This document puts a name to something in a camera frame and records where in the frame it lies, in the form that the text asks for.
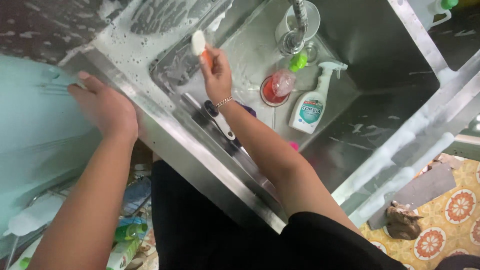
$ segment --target white cup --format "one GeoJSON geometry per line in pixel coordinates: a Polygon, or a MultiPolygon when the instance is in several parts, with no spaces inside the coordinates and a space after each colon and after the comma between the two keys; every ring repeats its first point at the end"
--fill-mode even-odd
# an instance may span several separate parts
{"type": "MultiPolygon", "coordinates": [[[[305,41],[310,40],[318,31],[320,27],[320,13],[318,12],[317,7],[308,1],[304,1],[305,9],[307,10],[307,19],[308,19],[308,29],[305,33],[305,41]]],[[[282,21],[278,24],[275,31],[275,40],[278,42],[280,38],[290,30],[293,30],[297,25],[297,20],[295,19],[295,13],[293,12],[293,7],[290,8],[283,16],[282,21]]]]}

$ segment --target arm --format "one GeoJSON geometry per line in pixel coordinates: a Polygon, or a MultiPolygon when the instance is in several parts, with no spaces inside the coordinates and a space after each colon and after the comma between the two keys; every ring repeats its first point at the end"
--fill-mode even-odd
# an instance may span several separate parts
{"type": "MultiPolygon", "coordinates": [[[[212,70],[202,58],[200,62],[207,94],[214,104],[218,104],[231,95],[231,71],[227,57],[221,50],[210,46],[207,49],[214,59],[212,70]]],[[[219,110],[261,173],[275,186],[289,217],[298,212],[314,212],[361,235],[308,161],[275,131],[236,102],[229,102],[219,110]]]]}
{"type": "Polygon", "coordinates": [[[104,270],[118,223],[138,125],[132,104],[86,73],[68,91],[103,140],[44,234],[29,269],[104,270]]]}

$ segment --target light blue wall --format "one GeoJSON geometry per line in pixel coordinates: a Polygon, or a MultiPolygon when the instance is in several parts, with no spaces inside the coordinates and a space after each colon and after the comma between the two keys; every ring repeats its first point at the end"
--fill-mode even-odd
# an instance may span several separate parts
{"type": "Polygon", "coordinates": [[[57,67],[0,56],[0,238],[36,193],[79,175],[99,143],[66,91],[72,82],[57,67]]]}

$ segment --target hand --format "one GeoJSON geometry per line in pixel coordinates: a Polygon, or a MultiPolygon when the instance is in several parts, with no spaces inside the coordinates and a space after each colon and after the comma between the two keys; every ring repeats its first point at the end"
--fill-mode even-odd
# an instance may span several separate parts
{"type": "Polygon", "coordinates": [[[220,49],[215,49],[209,44],[205,46],[212,57],[213,67],[210,69],[208,62],[200,56],[200,67],[205,78],[207,95],[214,105],[232,95],[232,71],[227,56],[220,49]]]}
{"type": "Polygon", "coordinates": [[[80,71],[78,77],[86,89],[74,84],[68,86],[68,92],[86,118],[98,127],[104,138],[123,137],[133,146],[138,137],[138,123],[132,103],[95,76],[80,71]]]}

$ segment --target white spray bottle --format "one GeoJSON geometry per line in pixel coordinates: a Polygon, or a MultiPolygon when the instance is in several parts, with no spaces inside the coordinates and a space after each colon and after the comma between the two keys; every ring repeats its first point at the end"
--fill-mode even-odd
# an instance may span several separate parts
{"type": "Polygon", "coordinates": [[[348,68],[347,64],[332,60],[320,63],[322,75],[318,77],[317,89],[303,94],[290,118],[289,126],[302,132],[312,134],[315,131],[320,119],[325,112],[328,87],[333,71],[337,71],[337,78],[340,79],[340,72],[348,68]]]}

